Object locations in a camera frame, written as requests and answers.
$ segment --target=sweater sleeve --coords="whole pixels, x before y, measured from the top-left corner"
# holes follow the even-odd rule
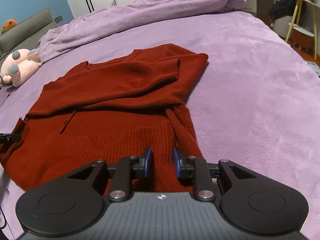
[[[180,61],[129,61],[84,68],[85,63],[64,77],[44,85],[28,118],[48,116],[62,110],[73,111],[84,106],[119,98],[132,98],[178,80]]]

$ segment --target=red sweater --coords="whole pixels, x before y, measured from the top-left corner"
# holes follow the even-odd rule
[[[207,59],[166,44],[105,63],[80,63],[44,85],[13,131],[22,142],[5,149],[2,165],[28,190],[94,160],[116,163],[151,146],[155,177],[149,190],[186,190],[171,155],[180,146],[187,156],[201,156],[184,101]]]

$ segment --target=blue wall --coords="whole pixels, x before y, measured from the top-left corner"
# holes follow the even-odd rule
[[[62,15],[63,21],[59,25],[73,20],[67,0],[0,0],[0,4],[0,28],[11,18],[19,23],[46,7],[50,8],[53,18]]]

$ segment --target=wooden floor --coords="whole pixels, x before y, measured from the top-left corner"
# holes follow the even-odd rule
[[[259,18],[260,20],[262,20],[267,26],[269,26],[272,29],[271,24],[273,23],[272,19],[268,16],[268,15],[259,15],[257,13],[252,13],[253,16]],[[289,41],[289,44],[291,45],[291,47],[300,54],[300,56],[306,60],[306,61],[311,61],[311,62],[316,62],[317,65],[320,67],[320,56],[318,55],[317,60],[314,59],[314,54],[311,54],[310,52],[312,52],[313,50],[310,49],[309,53],[305,52],[304,50],[298,50],[297,46],[294,46],[292,44],[291,41]]]

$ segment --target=gray ribbed plate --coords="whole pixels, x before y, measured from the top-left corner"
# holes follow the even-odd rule
[[[24,234],[21,239],[52,239]],[[254,236],[226,222],[216,206],[194,200],[188,192],[134,193],[113,203],[90,228],[59,240],[306,240],[297,232],[286,236]]]

